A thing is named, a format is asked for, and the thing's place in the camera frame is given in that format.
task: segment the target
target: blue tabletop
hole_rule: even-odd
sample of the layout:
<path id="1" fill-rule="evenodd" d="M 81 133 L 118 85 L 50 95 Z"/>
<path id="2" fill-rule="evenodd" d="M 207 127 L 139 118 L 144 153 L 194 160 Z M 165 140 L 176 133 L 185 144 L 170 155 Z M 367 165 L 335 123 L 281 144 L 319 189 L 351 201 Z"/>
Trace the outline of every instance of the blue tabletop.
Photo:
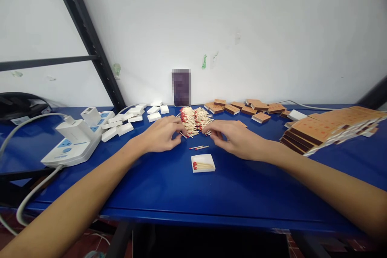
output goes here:
<path id="1" fill-rule="evenodd" d="M 321 105 L 341 108 L 348 105 Z M 305 114 L 321 112 L 286 105 Z M 56 112 L 80 118 L 84 108 L 56 108 Z M 99 111 L 109 108 L 98 108 Z M 179 108 L 169 107 L 177 115 Z M 277 114 L 261 125 L 246 114 L 227 112 L 214 119 L 240 120 L 260 136 L 278 141 L 285 132 L 288 119 Z M 0 172 L 42 168 L 40 160 L 63 137 L 55 131 L 60 117 L 47 117 L 25 126 L 13 137 Z M 91 158 L 77 166 L 65 168 L 28 208 L 44 210 L 59 195 L 96 166 L 117 152 L 129 139 L 149 126 L 135 122 L 135 130 L 101 142 Z M 0 126 L 2 142 L 12 126 Z M 319 150 L 310 158 L 345 172 L 381 189 L 387 190 L 387 122 L 381 122 L 371 138 L 363 136 L 340 145 Z M 209 145 L 200 151 L 190 147 Z M 211 154 L 216 171 L 192 173 L 191 156 Z M 361 231 L 310 190 L 277 167 L 263 162 L 241 160 L 216 147 L 209 137 L 199 134 L 182 138 L 175 149 L 142 156 L 126 174 L 104 205 L 102 215 L 116 219 L 134 218 L 138 221 L 168 224 L 231 225 L 258 228 L 281 228 L 328 233 L 361 235 Z"/>

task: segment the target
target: white power strip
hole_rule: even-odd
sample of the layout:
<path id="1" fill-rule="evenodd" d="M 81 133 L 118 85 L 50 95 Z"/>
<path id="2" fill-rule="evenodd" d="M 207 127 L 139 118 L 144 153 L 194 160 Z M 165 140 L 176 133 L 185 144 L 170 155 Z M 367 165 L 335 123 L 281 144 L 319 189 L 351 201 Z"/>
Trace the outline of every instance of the white power strip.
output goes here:
<path id="1" fill-rule="evenodd" d="M 67 167 L 87 161 L 101 141 L 102 133 L 106 131 L 102 129 L 102 126 L 108 122 L 108 119 L 115 116 L 113 111 L 99 113 L 102 118 L 101 121 L 98 125 L 90 127 L 96 136 L 94 140 L 73 144 L 65 138 L 41 160 L 41 163 L 48 167 L 58 167 L 59 165 Z"/>

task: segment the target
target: brown matchbox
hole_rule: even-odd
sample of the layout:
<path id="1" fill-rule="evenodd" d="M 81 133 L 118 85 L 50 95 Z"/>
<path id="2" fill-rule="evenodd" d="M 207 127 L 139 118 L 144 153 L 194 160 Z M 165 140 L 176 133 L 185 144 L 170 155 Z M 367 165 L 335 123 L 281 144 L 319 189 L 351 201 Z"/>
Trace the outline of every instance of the brown matchbox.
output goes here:
<path id="1" fill-rule="evenodd" d="M 230 105 L 230 104 L 226 104 L 225 105 L 225 111 L 227 111 L 228 113 L 232 114 L 232 115 L 235 115 L 235 114 L 238 114 L 241 110 Z"/>
<path id="2" fill-rule="evenodd" d="M 284 111 L 286 111 L 286 108 L 277 103 L 269 104 L 269 109 L 267 110 L 269 114 L 282 113 Z"/>
<path id="3" fill-rule="evenodd" d="M 297 134 L 290 132 L 289 130 L 285 131 L 284 136 L 287 136 L 291 139 L 298 141 L 299 143 L 301 143 L 303 146 L 307 147 L 308 149 L 312 149 L 313 147 L 316 147 L 316 144 L 313 144 L 312 142 L 306 140 L 305 138 L 298 136 Z"/>
<path id="4" fill-rule="evenodd" d="M 291 143 L 289 140 L 287 140 L 286 138 L 284 137 L 281 137 L 281 139 L 279 140 L 281 143 L 285 144 L 287 147 L 289 147 L 290 149 L 292 149 L 293 151 L 296 151 L 297 153 L 301 154 L 301 155 L 304 155 L 305 152 L 302 151 L 302 149 L 298 148 L 297 146 L 295 146 L 293 143 Z"/>
<path id="5" fill-rule="evenodd" d="M 335 130 L 336 127 L 310 117 L 298 121 L 289 129 L 290 132 L 316 145 L 326 142 Z"/>
<path id="6" fill-rule="evenodd" d="M 245 106 L 244 103 L 239 103 L 239 102 L 232 102 L 231 105 L 234 107 L 237 107 L 238 109 L 242 109 Z"/>
<path id="7" fill-rule="evenodd" d="M 251 116 L 251 119 L 253 119 L 254 121 L 257 121 L 258 123 L 261 123 L 261 124 L 269 121 L 270 118 L 271 117 L 269 115 L 266 115 L 265 113 L 262 113 L 262 112 L 259 112 L 258 114 Z"/>
<path id="8" fill-rule="evenodd" d="M 290 111 L 285 110 L 285 111 L 283 111 L 283 112 L 281 113 L 280 116 L 283 117 L 283 118 L 288 118 L 289 114 L 290 114 Z"/>
<path id="9" fill-rule="evenodd" d="M 213 114 L 218 114 L 221 112 L 224 112 L 225 108 L 223 106 L 218 106 L 218 105 L 211 105 L 208 107 L 210 112 Z"/>
<path id="10" fill-rule="evenodd" d="M 204 107 L 205 107 L 207 110 L 209 110 L 210 107 L 213 106 L 213 105 L 214 105 L 214 102 L 206 103 L 206 104 L 204 104 Z"/>
<path id="11" fill-rule="evenodd" d="M 267 111 L 269 109 L 269 105 L 262 103 L 260 100 L 252 101 L 251 102 L 251 107 L 254 110 L 259 110 L 259 111 Z"/>
<path id="12" fill-rule="evenodd" d="M 214 104 L 219 106 L 225 106 L 226 100 L 215 99 Z"/>
<path id="13" fill-rule="evenodd" d="M 258 113 L 257 110 L 251 109 L 250 107 L 247 107 L 247 106 L 244 106 L 244 107 L 241 109 L 241 112 L 242 112 L 242 113 L 245 113 L 245 114 L 247 114 L 247 115 L 250 115 L 250 116 L 255 115 L 255 114 Z"/>
<path id="14" fill-rule="evenodd" d="M 255 99 L 247 99 L 247 100 L 246 100 L 246 105 L 247 105 L 247 107 L 250 107 L 250 106 L 251 106 L 251 103 L 254 102 L 254 101 L 259 101 L 259 100 L 255 100 Z"/>

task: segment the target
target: left hand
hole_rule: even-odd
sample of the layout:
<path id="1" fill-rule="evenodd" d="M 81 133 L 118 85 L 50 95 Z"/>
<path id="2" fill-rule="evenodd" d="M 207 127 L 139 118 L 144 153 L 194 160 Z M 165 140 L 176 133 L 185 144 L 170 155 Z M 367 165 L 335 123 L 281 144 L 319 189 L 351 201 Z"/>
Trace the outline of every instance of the left hand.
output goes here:
<path id="1" fill-rule="evenodd" d="M 171 150 L 180 144 L 181 134 L 177 134 L 175 139 L 172 139 L 175 132 L 187 135 L 187 130 L 181 123 L 181 119 L 175 116 L 168 116 L 154 122 L 144 133 L 136 138 L 139 138 L 141 145 L 145 146 L 145 153 L 163 152 Z"/>

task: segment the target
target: open matchbox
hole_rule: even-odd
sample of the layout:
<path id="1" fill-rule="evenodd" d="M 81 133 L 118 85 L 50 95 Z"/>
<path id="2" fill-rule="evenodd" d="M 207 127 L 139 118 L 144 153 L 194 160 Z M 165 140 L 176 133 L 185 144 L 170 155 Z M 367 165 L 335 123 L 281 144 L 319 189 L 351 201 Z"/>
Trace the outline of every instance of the open matchbox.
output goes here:
<path id="1" fill-rule="evenodd" d="M 215 171 L 215 164 L 212 159 L 211 154 L 200 154 L 191 156 L 191 165 L 193 173 L 200 172 L 211 172 Z"/>

